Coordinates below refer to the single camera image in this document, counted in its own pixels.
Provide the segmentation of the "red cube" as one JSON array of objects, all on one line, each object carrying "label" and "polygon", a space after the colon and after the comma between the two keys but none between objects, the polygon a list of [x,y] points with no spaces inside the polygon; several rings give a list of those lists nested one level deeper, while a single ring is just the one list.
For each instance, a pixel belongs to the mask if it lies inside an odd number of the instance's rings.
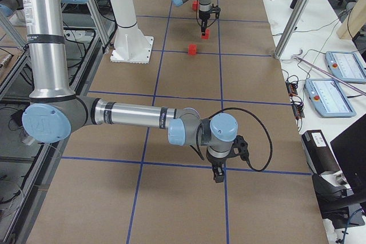
[{"label": "red cube", "polygon": [[202,39],[209,39],[210,37],[210,30],[206,29],[205,32],[201,35]]},{"label": "red cube", "polygon": [[196,44],[189,44],[188,54],[189,55],[196,55],[197,54],[197,45]]},{"label": "red cube", "polygon": [[198,1],[193,1],[192,3],[192,10],[197,11],[199,7]]}]

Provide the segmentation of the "teach pendant near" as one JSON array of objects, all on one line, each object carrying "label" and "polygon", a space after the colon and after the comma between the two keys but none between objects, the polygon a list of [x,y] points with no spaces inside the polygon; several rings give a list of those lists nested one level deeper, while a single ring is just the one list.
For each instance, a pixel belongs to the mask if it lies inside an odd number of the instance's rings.
[{"label": "teach pendant near", "polygon": [[333,79],[307,79],[304,86],[315,110],[323,118],[350,118],[356,112],[339,83]]}]

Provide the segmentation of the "teach pendant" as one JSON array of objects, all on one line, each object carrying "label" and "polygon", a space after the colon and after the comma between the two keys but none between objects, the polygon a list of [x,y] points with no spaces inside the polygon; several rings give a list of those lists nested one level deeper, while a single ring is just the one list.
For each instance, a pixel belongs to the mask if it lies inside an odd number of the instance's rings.
[{"label": "teach pendant", "polygon": [[356,53],[327,51],[325,60],[335,77],[349,83],[365,84],[365,67]]},{"label": "teach pendant", "polygon": [[323,118],[350,118],[356,112],[339,83],[333,79],[307,79],[304,86],[315,110]]}]

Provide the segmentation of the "teach pendant far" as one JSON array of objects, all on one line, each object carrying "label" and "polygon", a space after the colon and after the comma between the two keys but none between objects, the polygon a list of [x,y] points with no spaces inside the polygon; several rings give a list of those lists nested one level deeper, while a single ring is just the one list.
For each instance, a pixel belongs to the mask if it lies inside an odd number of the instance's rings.
[{"label": "teach pendant far", "polygon": [[356,53],[327,51],[325,60],[335,77],[349,83],[365,84],[365,67]]}]

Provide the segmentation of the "white pedestal column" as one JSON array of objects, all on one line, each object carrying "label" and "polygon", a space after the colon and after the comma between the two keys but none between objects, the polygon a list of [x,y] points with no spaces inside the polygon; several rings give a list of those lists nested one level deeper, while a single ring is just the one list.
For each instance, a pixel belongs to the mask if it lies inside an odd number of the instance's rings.
[{"label": "white pedestal column", "polygon": [[149,63],[154,38],[138,27],[133,0],[110,0],[117,31],[112,62]]}]

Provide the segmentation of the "aluminium frame post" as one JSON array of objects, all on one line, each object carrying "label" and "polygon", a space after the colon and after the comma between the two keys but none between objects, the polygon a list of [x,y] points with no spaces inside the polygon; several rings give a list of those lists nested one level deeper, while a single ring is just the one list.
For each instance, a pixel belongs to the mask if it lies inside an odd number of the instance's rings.
[{"label": "aluminium frame post", "polygon": [[280,37],[280,40],[274,50],[273,57],[275,59],[280,59],[282,53],[284,52],[293,32],[295,31],[295,27],[300,20],[302,13],[304,12],[309,0],[297,0],[295,8],[293,9],[291,16],[287,22],[286,27]]}]

